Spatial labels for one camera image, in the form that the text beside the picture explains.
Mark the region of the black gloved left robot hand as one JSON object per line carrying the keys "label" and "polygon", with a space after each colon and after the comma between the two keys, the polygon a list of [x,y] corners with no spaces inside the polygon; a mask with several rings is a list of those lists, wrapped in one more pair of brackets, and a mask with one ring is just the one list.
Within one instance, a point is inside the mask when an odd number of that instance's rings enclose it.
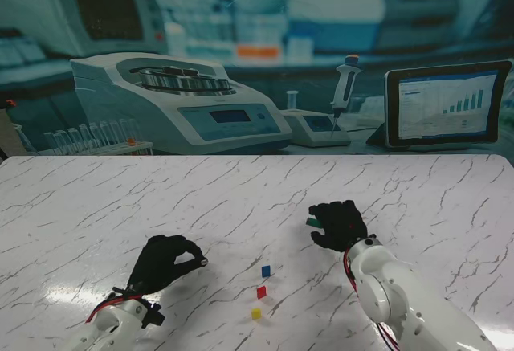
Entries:
{"label": "black gloved left robot hand", "polygon": [[154,235],[139,254],[127,289],[137,295],[150,295],[207,264],[200,247],[183,235]]}

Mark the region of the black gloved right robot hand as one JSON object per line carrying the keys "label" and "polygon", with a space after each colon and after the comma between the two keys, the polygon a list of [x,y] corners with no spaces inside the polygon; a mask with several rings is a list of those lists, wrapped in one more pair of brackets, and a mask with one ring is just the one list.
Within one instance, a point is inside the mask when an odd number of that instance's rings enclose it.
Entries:
{"label": "black gloved right robot hand", "polygon": [[312,241],[325,249],[346,252],[354,243],[368,237],[368,229],[353,200],[320,203],[310,206],[308,213],[324,231],[311,233]]}

